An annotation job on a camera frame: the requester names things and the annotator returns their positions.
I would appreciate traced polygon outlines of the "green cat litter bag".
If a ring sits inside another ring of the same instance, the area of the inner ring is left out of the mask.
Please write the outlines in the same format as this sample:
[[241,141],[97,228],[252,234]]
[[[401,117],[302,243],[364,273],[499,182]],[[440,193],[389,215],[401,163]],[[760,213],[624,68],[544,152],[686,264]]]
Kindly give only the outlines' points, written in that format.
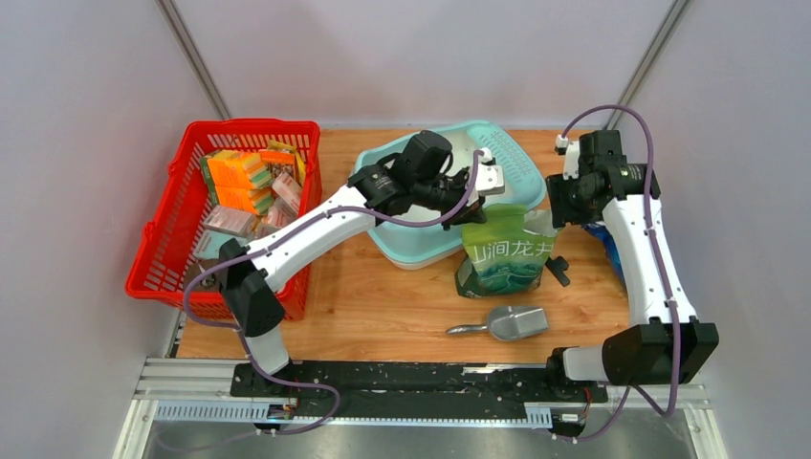
[[537,288],[559,235],[552,211],[494,204],[484,213],[485,223],[462,227],[465,258],[454,277],[457,293],[482,298]]

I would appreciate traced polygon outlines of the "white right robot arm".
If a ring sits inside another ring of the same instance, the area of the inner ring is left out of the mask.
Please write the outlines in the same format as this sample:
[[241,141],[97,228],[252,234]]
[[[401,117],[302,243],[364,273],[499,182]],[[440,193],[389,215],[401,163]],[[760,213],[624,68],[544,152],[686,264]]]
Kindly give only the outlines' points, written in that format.
[[553,225],[604,227],[619,257],[628,298],[627,329],[590,347],[558,348],[545,374],[554,398],[567,401],[584,382],[613,385],[690,383],[719,343],[703,322],[675,269],[664,232],[661,189],[650,164],[631,163],[617,130],[555,149],[564,170],[546,179]]

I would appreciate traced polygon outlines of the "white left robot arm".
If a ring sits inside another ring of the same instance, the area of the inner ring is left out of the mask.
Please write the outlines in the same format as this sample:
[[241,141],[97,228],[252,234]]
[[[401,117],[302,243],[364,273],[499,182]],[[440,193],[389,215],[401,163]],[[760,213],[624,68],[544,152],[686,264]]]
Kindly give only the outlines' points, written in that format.
[[257,367],[255,383],[267,395],[281,396],[292,384],[280,330],[285,309],[276,292],[303,268],[383,222],[413,227],[403,217],[412,207],[438,212],[424,227],[448,230],[485,222],[487,196],[504,189],[501,166],[487,147],[474,150],[471,164],[455,174],[449,172],[452,164],[449,140],[423,130],[402,151],[358,169],[329,199],[283,229],[247,246],[228,242],[221,247],[219,291]]

